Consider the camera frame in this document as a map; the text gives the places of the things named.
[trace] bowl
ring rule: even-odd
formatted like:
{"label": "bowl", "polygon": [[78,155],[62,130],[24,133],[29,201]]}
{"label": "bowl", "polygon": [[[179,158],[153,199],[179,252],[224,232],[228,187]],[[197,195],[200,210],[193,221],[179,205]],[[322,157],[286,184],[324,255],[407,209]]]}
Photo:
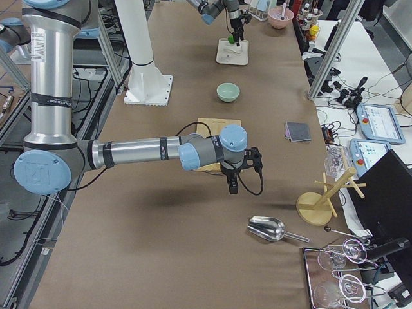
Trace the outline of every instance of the bowl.
{"label": "bowl", "polygon": [[288,8],[285,10],[285,19],[281,19],[282,7],[271,8],[268,12],[269,23],[275,29],[283,29],[292,22],[295,14]]}
{"label": "bowl", "polygon": [[216,91],[218,92],[219,99],[228,103],[235,101],[240,94],[239,87],[231,82],[220,84]]}

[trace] green object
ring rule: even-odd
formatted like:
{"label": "green object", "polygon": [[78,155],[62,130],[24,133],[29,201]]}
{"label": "green object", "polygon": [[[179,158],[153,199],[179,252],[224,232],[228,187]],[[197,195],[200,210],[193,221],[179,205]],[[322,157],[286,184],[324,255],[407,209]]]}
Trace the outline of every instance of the green object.
{"label": "green object", "polygon": [[240,94],[239,87],[231,82],[220,84],[216,91],[219,99],[227,103],[235,101]]}

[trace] blue-framed tablet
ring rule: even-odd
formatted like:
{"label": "blue-framed tablet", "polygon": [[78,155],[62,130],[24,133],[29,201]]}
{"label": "blue-framed tablet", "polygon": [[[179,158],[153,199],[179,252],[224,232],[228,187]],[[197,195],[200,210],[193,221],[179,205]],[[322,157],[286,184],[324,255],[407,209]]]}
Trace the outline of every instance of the blue-framed tablet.
{"label": "blue-framed tablet", "polygon": [[361,177],[391,149],[391,145],[383,140],[359,140],[354,138],[350,141],[349,149],[353,165],[358,176]]}
{"label": "blue-framed tablet", "polygon": [[405,144],[405,137],[391,106],[360,103],[356,109],[360,128],[368,140]]}

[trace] monitor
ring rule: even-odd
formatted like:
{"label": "monitor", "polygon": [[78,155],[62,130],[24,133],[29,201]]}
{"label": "monitor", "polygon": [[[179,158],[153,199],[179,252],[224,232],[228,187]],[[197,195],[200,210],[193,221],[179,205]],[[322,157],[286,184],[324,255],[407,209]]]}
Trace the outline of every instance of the monitor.
{"label": "monitor", "polygon": [[[365,198],[353,189],[348,191],[360,222],[373,234],[371,242],[383,245],[401,237],[412,241],[412,172],[394,150],[389,150],[357,182],[366,183],[361,188]],[[412,291],[412,247],[387,258]]]}

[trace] white desk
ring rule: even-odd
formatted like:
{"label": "white desk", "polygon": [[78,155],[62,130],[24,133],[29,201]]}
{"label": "white desk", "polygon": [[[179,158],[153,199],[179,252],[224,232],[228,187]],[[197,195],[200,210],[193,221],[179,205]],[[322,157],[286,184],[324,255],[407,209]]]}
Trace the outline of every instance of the white desk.
{"label": "white desk", "polygon": [[[335,23],[335,21],[319,21],[321,31],[316,40],[316,48],[323,50],[324,45],[328,40],[329,34]],[[401,96],[402,90],[398,87],[398,83],[396,82],[395,78],[392,76],[392,74],[390,74],[391,71],[380,56],[378,49],[376,49],[375,45],[371,41],[369,35],[366,33],[366,30],[360,22],[353,24],[340,50],[340,54],[341,61],[335,62],[333,64],[333,67],[342,72],[339,76],[342,80],[345,80],[346,85],[356,87],[361,78],[363,78],[363,76],[367,76],[368,81],[364,85],[366,91],[364,91],[363,97],[372,96],[372,94],[369,94],[367,92],[369,87],[371,87],[369,89],[371,93],[384,94],[389,91],[386,95],[393,97],[387,98],[383,96],[377,96],[371,98],[370,100],[364,99],[363,102],[381,105],[398,102],[398,100],[395,98],[399,98]],[[318,112],[319,121],[321,124],[323,124],[338,120],[341,122],[342,127],[354,129],[355,126],[350,122],[350,118],[346,109],[332,109],[327,107],[328,98],[335,98],[338,96],[339,92],[333,91],[330,96],[325,95],[323,97],[315,99],[315,104],[318,111],[324,112]],[[397,116],[397,118],[400,125],[412,124],[412,120],[409,118],[403,117],[401,115]],[[395,150],[395,152],[406,164],[410,164],[412,163],[412,128],[404,128],[402,129],[402,131],[404,133],[406,143],[404,145],[392,145],[392,149]],[[341,129],[338,132],[340,136],[352,135],[354,133],[354,131],[346,131],[344,129]],[[337,143],[349,147],[349,143],[352,138],[364,138],[359,128],[355,135],[351,137],[340,137],[337,140]],[[342,191],[344,191],[344,195],[346,197],[346,205],[344,206],[346,222],[349,228],[356,234],[363,234],[361,231],[362,226],[357,219],[355,208],[350,200],[349,194],[346,190]],[[391,279],[380,281],[379,286],[383,286],[387,290],[390,290],[399,282],[400,279],[395,274],[395,277]],[[391,301],[391,299],[387,295],[377,297],[376,300],[378,302],[379,308],[383,308]],[[412,304],[408,305],[405,308],[411,309]]]}

